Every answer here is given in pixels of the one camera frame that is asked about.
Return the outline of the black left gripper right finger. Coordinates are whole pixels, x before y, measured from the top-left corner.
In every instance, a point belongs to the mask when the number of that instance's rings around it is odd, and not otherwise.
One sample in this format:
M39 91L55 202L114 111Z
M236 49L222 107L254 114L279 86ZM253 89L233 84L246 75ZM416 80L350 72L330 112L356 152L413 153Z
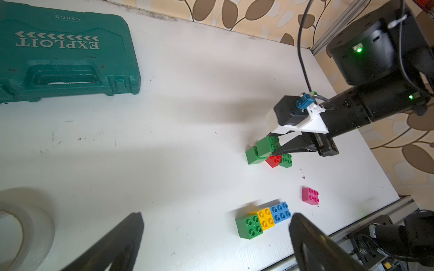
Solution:
M301 271L365 271L329 236L301 213L294 213L289 233Z

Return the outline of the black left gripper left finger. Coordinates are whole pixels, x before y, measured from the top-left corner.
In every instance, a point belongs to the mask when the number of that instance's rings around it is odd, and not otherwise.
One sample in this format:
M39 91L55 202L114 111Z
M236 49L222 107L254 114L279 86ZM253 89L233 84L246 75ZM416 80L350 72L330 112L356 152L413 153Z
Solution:
M65 271L131 271L139 253L144 221L133 212L68 266Z

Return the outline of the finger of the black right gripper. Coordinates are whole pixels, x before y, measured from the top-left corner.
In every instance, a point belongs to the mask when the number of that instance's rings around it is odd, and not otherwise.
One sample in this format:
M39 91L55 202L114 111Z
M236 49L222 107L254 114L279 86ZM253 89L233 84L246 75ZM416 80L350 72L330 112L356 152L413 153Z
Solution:
M312 134L298 135L272 152L272 156L299 152L316 152L317 141Z

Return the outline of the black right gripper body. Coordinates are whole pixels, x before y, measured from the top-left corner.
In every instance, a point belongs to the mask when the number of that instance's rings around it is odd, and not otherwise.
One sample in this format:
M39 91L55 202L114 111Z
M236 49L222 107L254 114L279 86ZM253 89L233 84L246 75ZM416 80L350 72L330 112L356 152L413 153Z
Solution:
M339 154L333 138L328 134L312 133L311 139L321 157L332 157Z

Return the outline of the red lego brick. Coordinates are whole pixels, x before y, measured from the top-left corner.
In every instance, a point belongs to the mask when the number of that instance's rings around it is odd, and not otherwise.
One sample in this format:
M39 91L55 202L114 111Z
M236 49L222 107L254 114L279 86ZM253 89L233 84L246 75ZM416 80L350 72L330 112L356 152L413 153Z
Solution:
M281 162L281 155L278 156L270 156L266 159L266 163L271 167L271 168L275 168L277 167L280 162Z

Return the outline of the yellow lego brick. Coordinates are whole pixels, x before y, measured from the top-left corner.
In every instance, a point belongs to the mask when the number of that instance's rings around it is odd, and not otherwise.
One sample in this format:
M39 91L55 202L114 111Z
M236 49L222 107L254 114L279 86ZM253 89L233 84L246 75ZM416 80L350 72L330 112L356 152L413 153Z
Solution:
M250 212L249 214L258 216L263 231L275 226L275 221L269 207Z

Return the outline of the green lego brick front row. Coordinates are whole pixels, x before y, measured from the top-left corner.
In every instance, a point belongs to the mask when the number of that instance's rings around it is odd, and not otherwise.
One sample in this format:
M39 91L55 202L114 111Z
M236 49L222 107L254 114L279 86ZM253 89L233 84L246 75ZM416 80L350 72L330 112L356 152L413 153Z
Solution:
M235 221L240 238L253 239L263 234L258 215L246 215Z

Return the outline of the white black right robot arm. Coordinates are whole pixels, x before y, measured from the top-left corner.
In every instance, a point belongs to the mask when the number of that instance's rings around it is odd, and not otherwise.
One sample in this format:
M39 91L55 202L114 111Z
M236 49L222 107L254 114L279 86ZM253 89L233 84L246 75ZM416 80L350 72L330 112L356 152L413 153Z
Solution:
M434 50L404 1L389 1L342 30L328 50L349 89L325 98L308 87L284 96L270 111L270 136L299 131L274 156L317 152L338 154L334 138L394 114L427 112L433 92L422 77L434 77Z

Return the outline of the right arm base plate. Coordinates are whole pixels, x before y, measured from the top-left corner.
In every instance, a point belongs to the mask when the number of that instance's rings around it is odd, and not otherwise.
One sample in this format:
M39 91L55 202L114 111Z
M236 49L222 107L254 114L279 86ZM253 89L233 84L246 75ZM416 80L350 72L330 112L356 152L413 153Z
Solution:
M368 228L371 224L395 226L389 216L381 215L372 222L368 222L366 225L350 233L348 239L353 246L353 257L370 271L401 270L398 260L378 250L378 242L371 236Z

